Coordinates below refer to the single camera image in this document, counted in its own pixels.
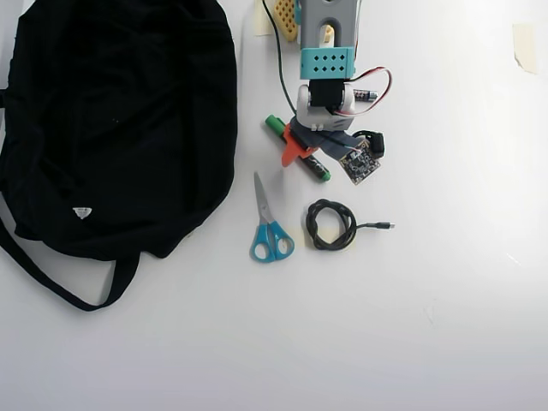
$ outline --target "red and white wire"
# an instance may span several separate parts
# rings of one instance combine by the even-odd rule
[[[341,117],[351,117],[351,118],[357,117],[357,116],[363,116],[368,111],[373,110],[377,106],[377,104],[383,101],[386,95],[390,92],[390,89],[392,88],[392,72],[388,70],[386,67],[371,68],[370,70],[367,70],[365,73],[360,74],[355,79],[350,80],[350,82],[359,81],[359,80],[365,79],[366,77],[369,77],[370,75],[377,74],[377,73],[386,73],[388,75],[388,85],[384,89],[384,92],[381,94],[381,96],[377,98],[373,104],[371,104],[365,110],[357,111],[355,113],[348,113],[345,111],[335,111],[335,114]]]

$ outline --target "bag strap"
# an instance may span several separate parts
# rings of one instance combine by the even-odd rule
[[[66,290],[61,285],[57,284],[51,278],[46,276],[44,272],[41,271],[36,264],[34,264],[34,262],[27,255],[27,253],[25,253],[23,249],[19,247],[19,245],[15,242],[13,237],[6,230],[6,227],[3,224],[1,218],[0,247],[2,247],[6,251],[6,253],[8,253],[11,258],[14,259],[15,262],[23,268],[23,270],[30,274],[32,278],[34,278],[44,287],[59,295],[66,302],[72,304],[80,310],[87,312],[96,311],[100,308],[108,307],[117,302],[120,297],[122,297],[124,291],[129,286],[131,281],[134,279],[135,272],[137,272],[137,267],[139,266],[140,260],[140,253],[132,257],[119,259],[116,262],[116,267],[114,269],[114,278],[112,279],[112,286],[110,287],[109,296],[103,304],[94,306],[81,300],[76,295],[72,294],[70,291]]]

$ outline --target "green marker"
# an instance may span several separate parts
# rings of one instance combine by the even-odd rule
[[[285,141],[283,137],[283,131],[285,130],[285,124],[283,121],[274,116],[268,116],[265,121],[266,125],[276,133],[276,135]],[[317,158],[310,156],[307,158],[300,158],[306,167],[312,171],[312,173],[318,177],[322,182],[328,182],[331,179],[331,173],[321,164]]]

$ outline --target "black wire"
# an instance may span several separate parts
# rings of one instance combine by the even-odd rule
[[[336,212],[341,218],[342,223],[344,224],[344,232],[339,238],[331,243],[325,241],[318,235],[318,223],[316,222],[316,217],[318,216],[318,214],[326,208],[329,208]],[[342,205],[341,203],[337,203],[336,201],[321,199],[316,201],[308,208],[307,231],[313,239],[314,246],[318,250],[342,250],[348,247],[352,243],[352,241],[354,241],[358,229],[363,228],[393,229],[394,225],[392,225],[391,223],[366,223],[358,225],[353,212],[351,212],[347,206]]]
[[[293,114],[297,114],[297,110],[295,110],[295,106],[293,105],[293,102],[291,101],[291,97],[289,96],[288,89],[285,86],[285,81],[283,80],[282,47],[280,46],[280,35],[277,32],[276,23],[274,22],[274,19],[272,18],[271,12],[268,9],[268,6],[266,5],[265,0],[263,0],[263,7],[265,7],[265,11],[268,14],[268,18],[270,19],[272,27],[274,27],[274,33],[276,34],[277,67],[280,74],[280,83],[282,83],[283,94],[285,94],[285,98],[288,100],[289,107],[291,107],[291,111],[293,111]]]

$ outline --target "scissor blade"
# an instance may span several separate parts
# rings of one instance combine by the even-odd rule
[[[271,209],[266,200],[265,188],[260,180],[259,173],[255,171],[255,195],[257,196],[257,207],[259,208],[260,223],[273,223]]]

